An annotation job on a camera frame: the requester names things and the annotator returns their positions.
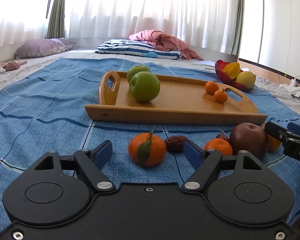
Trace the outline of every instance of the pillow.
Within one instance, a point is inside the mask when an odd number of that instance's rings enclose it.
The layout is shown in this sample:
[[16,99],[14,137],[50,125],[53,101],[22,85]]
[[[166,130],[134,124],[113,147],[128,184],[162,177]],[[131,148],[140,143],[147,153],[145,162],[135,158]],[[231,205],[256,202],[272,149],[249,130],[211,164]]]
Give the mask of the pillow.
[[96,53],[125,54],[142,57],[177,59],[181,58],[180,50],[162,51],[142,41],[109,40],[101,44]]
[[66,39],[36,39],[23,44],[15,52],[15,59],[45,57],[71,49],[75,42]]

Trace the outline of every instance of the wooden tray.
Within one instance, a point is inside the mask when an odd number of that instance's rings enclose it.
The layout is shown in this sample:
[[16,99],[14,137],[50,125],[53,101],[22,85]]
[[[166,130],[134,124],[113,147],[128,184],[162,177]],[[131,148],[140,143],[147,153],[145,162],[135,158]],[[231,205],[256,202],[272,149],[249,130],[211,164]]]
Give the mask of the wooden tray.
[[161,86],[159,95],[151,102],[138,103],[129,93],[127,72],[107,72],[100,82],[99,105],[85,106],[88,116],[94,121],[195,125],[262,124],[267,118],[244,93],[228,85],[218,84],[220,89],[239,95],[241,101],[228,97],[224,104],[217,103],[205,91],[207,81],[156,76]]

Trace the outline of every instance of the metal pin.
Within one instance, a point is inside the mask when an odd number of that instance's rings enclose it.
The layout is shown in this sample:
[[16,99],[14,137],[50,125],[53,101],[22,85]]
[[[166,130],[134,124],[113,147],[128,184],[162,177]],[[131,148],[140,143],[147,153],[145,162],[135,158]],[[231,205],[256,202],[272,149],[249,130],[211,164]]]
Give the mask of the metal pin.
[[153,192],[154,188],[153,187],[146,187],[145,191],[146,192]]
[[23,239],[23,234],[20,233],[20,232],[14,232],[12,234],[12,237],[15,239],[15,240],[22,240]]
[[185,188],[187,189],[198,189],[200,187],[200,184],[195,181],[188,181],[185,183]]
[[97,184],[99,189],[110,189],[112,188],[112,183],[109,181],[101,181]]
[[284,232],[279,232],[275,236],[275,240],[284,240],[286,238],[286,234]]

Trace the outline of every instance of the tray handle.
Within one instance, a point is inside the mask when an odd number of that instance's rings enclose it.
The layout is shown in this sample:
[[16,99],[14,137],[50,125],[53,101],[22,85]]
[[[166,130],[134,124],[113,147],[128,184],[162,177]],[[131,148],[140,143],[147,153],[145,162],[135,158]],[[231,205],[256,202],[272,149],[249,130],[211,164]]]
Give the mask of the tray handle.
[[[108,80],[111,80],[112,87],[107,85]],[[99,88],[99,104],[115,105],[120,87],[120,76],[117,71],[107,72],[101,79]]]
[[250,100],[250,98],[248,98],[243,92],[241,92],[240,90],[233,88],[233,87],[226,87],[224,88],[224,91],[231,91],[233,93],[235,93],[236,95],[238,95],[239,97],[242,98],[242,100],[240,100],[239,102],[234,100],[234,104],[236,104],[237,106],[239,106],[239,108],[242,111],[246,111],[248,109],[250,110],[255,110],[256,113],[258,112],[258,110],[256,109],[255,105],[252,103],[252,101]]

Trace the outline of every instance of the striped pillow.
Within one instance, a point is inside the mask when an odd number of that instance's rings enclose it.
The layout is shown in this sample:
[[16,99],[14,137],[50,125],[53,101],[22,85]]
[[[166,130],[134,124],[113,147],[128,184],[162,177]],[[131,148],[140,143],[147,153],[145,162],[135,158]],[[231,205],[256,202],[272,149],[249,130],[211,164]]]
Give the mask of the striped pillow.
[[109,40],[101,44],[96,53],[125,54],[141,57],[177,59],[181,58],[180,50],[162,51],[142,41]]

